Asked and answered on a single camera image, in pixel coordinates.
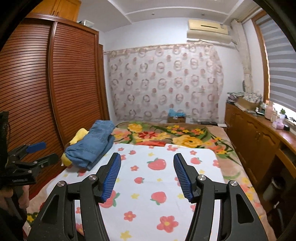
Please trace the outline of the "left hand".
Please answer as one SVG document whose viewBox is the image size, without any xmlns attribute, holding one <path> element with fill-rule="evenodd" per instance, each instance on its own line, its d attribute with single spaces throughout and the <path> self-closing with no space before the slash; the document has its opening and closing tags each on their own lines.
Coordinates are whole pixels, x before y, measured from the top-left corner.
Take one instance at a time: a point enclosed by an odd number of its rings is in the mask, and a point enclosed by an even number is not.
<svg viewBox="0 0 296 241">
<path fill-rule="evenodd" d="M 19 186 L 16 190 L 1 188 L 1 211 L 9 217 L 26 221 L 29 202 L 29 185 Z"/>
</svg>

